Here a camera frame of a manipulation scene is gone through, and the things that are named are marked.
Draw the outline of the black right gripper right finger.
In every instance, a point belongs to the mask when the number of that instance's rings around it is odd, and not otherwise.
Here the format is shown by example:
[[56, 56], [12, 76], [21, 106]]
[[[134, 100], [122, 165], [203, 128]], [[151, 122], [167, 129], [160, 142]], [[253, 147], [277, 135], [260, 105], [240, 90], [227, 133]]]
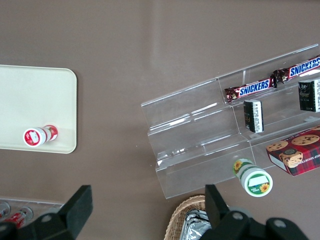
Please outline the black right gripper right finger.
[[240, 210], [230, 210], [214, 184], [205, 186], [205, 210], [211, 229], [202, 240], [307, 240], [292, 221], [272, 217], [261, 224]]

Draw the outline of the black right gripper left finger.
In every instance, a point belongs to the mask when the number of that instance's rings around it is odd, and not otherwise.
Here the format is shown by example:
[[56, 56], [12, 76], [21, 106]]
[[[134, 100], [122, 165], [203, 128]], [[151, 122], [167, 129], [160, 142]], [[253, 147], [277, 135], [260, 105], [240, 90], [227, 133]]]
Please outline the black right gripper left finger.
[[92, 187], [82, 185], [59, 209], [47, 210], [33, 219], [23, 206], [0, 222], [2, 240], [75, 240], [93, 211]]

